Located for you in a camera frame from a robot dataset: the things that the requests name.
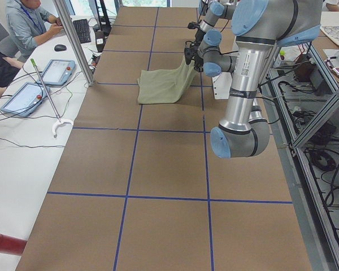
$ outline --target black keyboard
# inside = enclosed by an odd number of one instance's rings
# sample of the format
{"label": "black keyboard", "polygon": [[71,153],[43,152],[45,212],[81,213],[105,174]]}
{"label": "black keyboard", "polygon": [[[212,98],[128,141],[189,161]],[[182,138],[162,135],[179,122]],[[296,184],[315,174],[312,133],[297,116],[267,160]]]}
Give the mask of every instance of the black keyboard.
{"label": "black keyboard", "polygon": [[91,42],[90,29],[87,19],[73,21],[75,32],[77,32],[80,43]]}

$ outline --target white desk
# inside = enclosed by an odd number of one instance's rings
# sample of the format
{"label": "white desk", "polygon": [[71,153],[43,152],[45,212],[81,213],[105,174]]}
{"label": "white desk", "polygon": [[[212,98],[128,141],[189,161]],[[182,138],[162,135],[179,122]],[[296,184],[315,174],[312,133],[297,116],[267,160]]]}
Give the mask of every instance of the white desk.
{"label": "white desk", "polygon": [[[56,44],[67,46],[66,51],[55,52]],[[92,57],[95,48],[94,33],[92,42],[82,45],[87,60]],[[77,72],[81,71],[75,54],[65,33],[61,33],[33,52],[31,58],[36,61],[38,69],[42,71],[50,59],[74,60],[77,65],[72,80]],[[24,64],[27,72],[34,72],[28,60]],[[24,75],[21,70],[17,77]],[[13,94],[25,82],[33,80],[27,76],[10,85],[5,94]],[[63,118],[74,120],[84,99],[87,84],[85,77],[80,73],[68,85],[73,96]],[[59,88],[51,88],[52,93]],[[64,112],[70,93],[65,88],[60,94],[53,94],[52,98],[59,114]],[[6,99],[0,100],[0,107]],[[31,117],[49,115],[55,117],[54,111],[48,100],[45,100]],[[19,145],[29,146],[57,146],[65,145],[72,130],[70,124],[57,129],[57,138],[54,139],[51,127],[56,118],[41,117],[39,119],[9,118],[0,121],[0,138],[13,141]],[[41,208],[41,204],[50,185],[51,179],[57,168],[63,148],[26,148],[16,147],[12,143],[0,140],[0,233],[13,237],[28,239],[34,222]],[[15,270],[20,256],[0,253],[0,271]]]}

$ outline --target metal pole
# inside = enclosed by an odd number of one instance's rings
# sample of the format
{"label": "metal pole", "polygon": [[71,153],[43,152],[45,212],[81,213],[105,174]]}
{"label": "metal pole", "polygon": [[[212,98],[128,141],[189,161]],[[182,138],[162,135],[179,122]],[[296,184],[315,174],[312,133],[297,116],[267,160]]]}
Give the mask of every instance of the metal pole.
{"label": "metal pole", "polygon": [[65,4],[65,0],[53,0],[53,2],[56,8],[56,11],[60,17],[60,20],[62,21],[62,24],[64,26],[69,42],[71,46],[73,47],[79,66],[81,70],[83,71],[85,79],[88,85],[92,86],[94,82],[93,74],[91,70],[89,69],[88,62],[86,61],[83,49],[80,45],[79,38],[75,32],[67,5]]}

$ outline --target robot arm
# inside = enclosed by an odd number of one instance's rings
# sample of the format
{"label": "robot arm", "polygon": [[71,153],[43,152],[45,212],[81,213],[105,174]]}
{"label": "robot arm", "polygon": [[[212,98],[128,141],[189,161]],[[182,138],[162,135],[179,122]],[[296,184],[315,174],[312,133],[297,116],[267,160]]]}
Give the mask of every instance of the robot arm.
{"label": "robot arm", "polygon": [[[222,4],[211,2],[207,12],[216,13],[219,5]],[[302,44],[318,36],[321,6],[322,0],[241,0],[236,6],[232,31],[239,48],[238,56],[234,67],[230,67],[233,76],[225,116],[211,131],[212,149],[218,157],[254,156],[267,147],[269,127],[255,99],[262,69],[274,47]],[[213,34],[217,30],[205,27],[204,22],[200,29],[206,34],[198,46],[197,55],[203,59],[205,73],[217,76],[225,61],[212,52],[215,47],[218,49],[220,33]]]}

